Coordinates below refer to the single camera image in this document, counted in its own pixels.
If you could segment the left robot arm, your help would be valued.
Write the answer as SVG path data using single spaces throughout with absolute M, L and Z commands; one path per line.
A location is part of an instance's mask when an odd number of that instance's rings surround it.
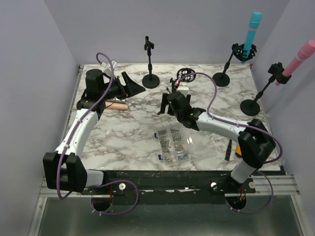
M 92 187 L 98 194 L 109 189 L 103 171 L 87 170 L 81 162 L 86 141 L 105 110 L 105 102 L 110 99 L 126 99 L 145 92 L 145 88 L 134 82 L 126 72 L 122 72 L 125 85 L 118 77 L 105 83 L 106 74 L 100 69 L 86 72 L 84 90 L 77 102 L 76 116 L 67 135 L 54 152 L 43 157 L 46 184 L 49 189 L 82 192 Z

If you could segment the black tripod mic stand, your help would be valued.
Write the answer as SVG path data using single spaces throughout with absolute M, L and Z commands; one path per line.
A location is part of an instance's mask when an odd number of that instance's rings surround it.
M 178 84 L 180 82 L 187 82 L 191 83 L 195 80 L 196 75 L 195 71 L 191 68 L 181 68 L 177 71 L 176 74 L 176 79 L 171 78 L 170 79 L 170 84 L 171 84 L 171 89 L 166 88 L 168 93 L 176 92 Z

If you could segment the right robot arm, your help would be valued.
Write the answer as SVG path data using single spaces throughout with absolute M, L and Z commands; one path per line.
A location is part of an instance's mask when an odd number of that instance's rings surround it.
M 162 95 L 161 113 L 166 106 L 184 127 L 215 133 L 239 144 L 242 161 L 226 181 L 227 189 L 233 193 L 243 189 L 245 180 L 266 163 L 276 147 L 274 138 L 258 119 L 245 122 L 215 116 L 205 109 L 192 107 L 190 100 L 179 91 Z

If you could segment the silver mesh microphone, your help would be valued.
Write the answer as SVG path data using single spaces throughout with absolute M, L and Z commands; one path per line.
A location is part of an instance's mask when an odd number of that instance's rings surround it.
M 123 100 L 120 100 L 120 99 L 109 99 L 109 100 L 107 100 L 107 101 L 117 102 L 117 103 L 125 103 L 125 102 L 126 102 L 125 99 L 123 99 Z

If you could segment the beige microphone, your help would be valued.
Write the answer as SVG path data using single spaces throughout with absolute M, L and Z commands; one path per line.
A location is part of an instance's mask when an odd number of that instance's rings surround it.
M 112 109 L 112 110 L 126 111 L 126 110 L 128 110 L 128 105 L 116 103 L 116 102 L 105 102 L 105 108 L 106 109 Z

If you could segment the black round-base mic stand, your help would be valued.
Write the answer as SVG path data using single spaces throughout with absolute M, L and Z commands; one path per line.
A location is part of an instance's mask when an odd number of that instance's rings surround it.
M 142 79 L 142 84 L 147 89 L 154 89 L 157 88 L 160 84 L 159 77 L 152 73 L 152 63 L 151 63 L 151 50 L 154 49 L 155 45 L 153 42 L 149 40 L 148 36 L 145 36 L 145 44 L 144 44 L 144 50 L 147 52 L 148 56 L 148 74 L 145 75 Z

